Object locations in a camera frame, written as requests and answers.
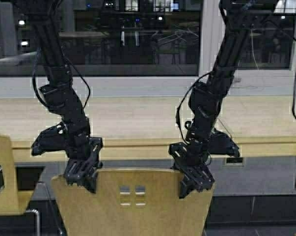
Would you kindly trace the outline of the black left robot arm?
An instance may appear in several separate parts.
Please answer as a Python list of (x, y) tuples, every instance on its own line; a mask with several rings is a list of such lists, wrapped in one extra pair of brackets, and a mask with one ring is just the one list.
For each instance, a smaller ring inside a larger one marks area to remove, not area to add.
[(33, 77), (41, 61), (48, 83), (40, 88), (36, 79), (32, 85), (38, 100), (50, 113), (61, 116), (61, 122), (47, 128), (33, 142), (31, 154), (65, 151), (68, 163), (63, 174), (68, 185), (76, 184), (96, 193), (97, 170), (102, 138), (92, 137), (89, 118), (73, 89), (73, 64), (65, 56), (60, 44), (54, 16), (59, 0), (13, 0), (11, 3), (26, 16), (37, 42)]

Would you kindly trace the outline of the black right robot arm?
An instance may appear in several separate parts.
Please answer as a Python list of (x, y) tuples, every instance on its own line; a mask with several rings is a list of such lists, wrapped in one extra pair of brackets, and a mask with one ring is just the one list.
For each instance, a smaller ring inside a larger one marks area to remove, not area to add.
[(173, 169), (184, 177), (180, 181), (179, 198), (192, 191), (210, 190), (215, 182), (208, 168), (212, 155), (239, 158), (240, 148), (232, 138), (215, 128), (222, 102), (227, 96), (238, 68), (241, 53), (252, 29), (261, 28), (274, 14), (276, 0), (221, 0), (219, 10), (225, 33), (212, 70), (206, 82), (198, 79), (190, 86), (188, 106), (193, 119), (186, 121), (182, 142), (169, 146)]

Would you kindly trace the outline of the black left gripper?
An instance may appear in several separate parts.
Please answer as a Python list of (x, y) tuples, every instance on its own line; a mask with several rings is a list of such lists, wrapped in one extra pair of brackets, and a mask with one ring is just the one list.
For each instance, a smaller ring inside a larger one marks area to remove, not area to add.
[(66, 135), (69, 158), (64, 172), (68, 185), (83, 186), (90, 193), (96, 193), (98, 171), (101, 170), (100, 151), (103, 147), (101, 137)]

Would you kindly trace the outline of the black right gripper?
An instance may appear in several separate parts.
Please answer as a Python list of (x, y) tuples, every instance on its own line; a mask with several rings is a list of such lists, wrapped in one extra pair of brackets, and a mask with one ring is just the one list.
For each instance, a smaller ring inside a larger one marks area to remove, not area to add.
[(171, 144), (168, 153), (174, 159), (173, 168), (183, 174), (179, 184), (179, 199), (185, 198), (193, 190), (211, 190), (215, 179), (203, 160), (206, 153), (196, 152), (183, 142)]

